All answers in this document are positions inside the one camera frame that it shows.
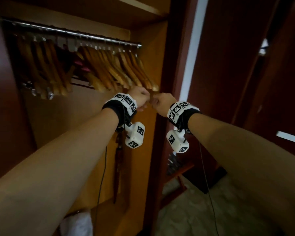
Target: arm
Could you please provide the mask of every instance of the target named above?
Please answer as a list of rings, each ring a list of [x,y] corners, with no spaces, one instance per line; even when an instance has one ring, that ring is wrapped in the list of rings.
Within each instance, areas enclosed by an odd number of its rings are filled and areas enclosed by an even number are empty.
[[[161,95],[152,103],[166,116],[176,99]],[[192,115],[188,127],[265,212],[295,234],[295,156],[256,134],[202,114]]]
[[[142,107],[144,88],[129,94]],[[0,179],[0,235],[51,235],[118,125],[110,108],[43,146]]]

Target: dark wooden door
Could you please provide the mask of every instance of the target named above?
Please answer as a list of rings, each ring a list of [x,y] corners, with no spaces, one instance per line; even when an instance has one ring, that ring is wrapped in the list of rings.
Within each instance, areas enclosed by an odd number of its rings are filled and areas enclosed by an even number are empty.
[[[0,28],[0,177],[35,151]]]
[[[244,124],[250,130],[295,155],[295,1],[270,46],[261,81]]]

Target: wardrobe door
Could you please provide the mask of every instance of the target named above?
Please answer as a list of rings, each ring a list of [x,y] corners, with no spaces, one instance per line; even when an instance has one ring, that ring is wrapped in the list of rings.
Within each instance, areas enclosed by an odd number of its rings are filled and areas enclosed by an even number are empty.
[[[0,177],[35,149],[0,28]]]

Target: wristband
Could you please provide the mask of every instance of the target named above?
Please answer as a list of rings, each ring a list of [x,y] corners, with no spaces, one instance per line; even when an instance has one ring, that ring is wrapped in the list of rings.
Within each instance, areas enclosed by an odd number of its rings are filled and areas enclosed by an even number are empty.
[[[171,105],[168,110],[167,117],[169,121],[177,127],[177,130],[181,132],[182,129],[186,133],[191,133],[188,128],[188,122],[190,117],[195,113],[201,113],[200,110],[192,104],[180,101]]]
[[[123,124],[129,125],[131,119],[137,113],[138,105],[135,99],[130,95],[124,93],[118,93],[110,100],[108,100],[102,109],[111,108],[118,116],[119,123],[118,127],[121,127]]]

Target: wooden cabinet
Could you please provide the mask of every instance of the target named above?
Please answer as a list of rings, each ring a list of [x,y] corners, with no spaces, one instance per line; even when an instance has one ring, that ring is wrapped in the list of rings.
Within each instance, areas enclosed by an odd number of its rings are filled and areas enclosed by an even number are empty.
[[[0,16],[140,42],[142,48],[134,51],[146,72],[161,86],[161,91],[172,92],[176,72],[183,67],[179,61],[181,52],[188,47],[182,43],[184,38],[190,38],[190,29],[184,37],[189,5],[190,0],[0,0]],[[52,100],[42,100],[16,86],[0,29],[0,177],[37,148],[98,113],[103,103],[114,95],[114,92],[99,93],[73,86],[73,92],[66,98],[55,96]],[[165,119],[159,127],[155,125],[156,118],[151,107],[134,118],[146,127],[144,144],[135,150],[124,148],[115,205],[111,202],[115,135],[108,144],[96,227],[100,235],[135,235],[143,228],[153,146],[159,134],[165,136]],[[104,157],[69,213],[96,206],[103,167]]]

